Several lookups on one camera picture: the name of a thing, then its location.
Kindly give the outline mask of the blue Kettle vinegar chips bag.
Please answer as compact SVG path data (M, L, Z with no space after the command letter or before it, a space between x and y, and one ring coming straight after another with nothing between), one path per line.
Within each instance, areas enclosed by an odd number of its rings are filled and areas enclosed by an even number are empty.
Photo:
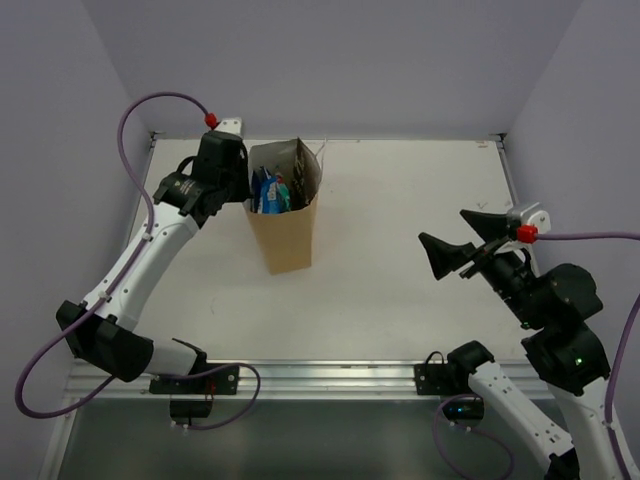
M280 177L261 166L253 171L252 211L256 214L280 214L282 212L279 193Z

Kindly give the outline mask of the brown Kettle chips bag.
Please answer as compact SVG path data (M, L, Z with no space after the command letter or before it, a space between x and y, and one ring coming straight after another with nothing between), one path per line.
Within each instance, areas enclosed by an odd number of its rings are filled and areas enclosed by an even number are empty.
M293 210L301 210L315 198L322 178L322 170L316 155L300 139L296 139L291 180L291 204Z

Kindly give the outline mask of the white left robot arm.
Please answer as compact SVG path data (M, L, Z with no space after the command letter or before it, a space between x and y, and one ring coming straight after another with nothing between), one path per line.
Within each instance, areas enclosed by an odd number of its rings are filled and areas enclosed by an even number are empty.
M249 197L248 154L240 132L218 126L195 155L164 177L152 210L100 285L56 320L71 353L124 382L144 373L172 377L185 392L208 379L204 352L177 339L157 340L135 329L151 293L180 250L226 203Z

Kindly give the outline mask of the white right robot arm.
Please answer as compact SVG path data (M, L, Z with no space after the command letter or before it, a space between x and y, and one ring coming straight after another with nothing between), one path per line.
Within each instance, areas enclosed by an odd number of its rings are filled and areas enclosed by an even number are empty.
M504 214L462 210L461 217L482 244L454 245L428 233L419 241L438 280L457 272L481 275L520 322L531 331L522 340L526 358L547 385L566 422L559 426L508 377L490 351L470 341L435 363L414 367L419 395L451 401L477 396L491 404L514 430L547 479L636 479L639 469L614 407L623 353L608 359L587 321L603 303L592 275L564 263L538 275L529 245L569 240L551 232L550 215L538 202Z

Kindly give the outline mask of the brown paper bag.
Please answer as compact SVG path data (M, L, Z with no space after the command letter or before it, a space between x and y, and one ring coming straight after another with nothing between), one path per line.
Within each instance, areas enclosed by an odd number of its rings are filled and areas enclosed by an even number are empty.
M290 192L296 139L298 137L258 144L249 151L251 198L245 202L245 212L266 268L272 275L306 269L312 265L315 218L324 173L322 148L314 151L301 139L316 155L322 170L318 192L309 206L280 214L256 214L252 211L252 176L259 167L264 166L274 174L280 173Z

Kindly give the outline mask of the teal Fox's mint candy bag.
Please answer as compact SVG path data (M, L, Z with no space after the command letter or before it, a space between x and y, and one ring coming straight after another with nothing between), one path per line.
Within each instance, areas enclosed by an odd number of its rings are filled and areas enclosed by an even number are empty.
M276 199L279 205L279 212L286 213L292 210L291 197L289 188L284 181L284 177L280 173L275 174L276 177Z

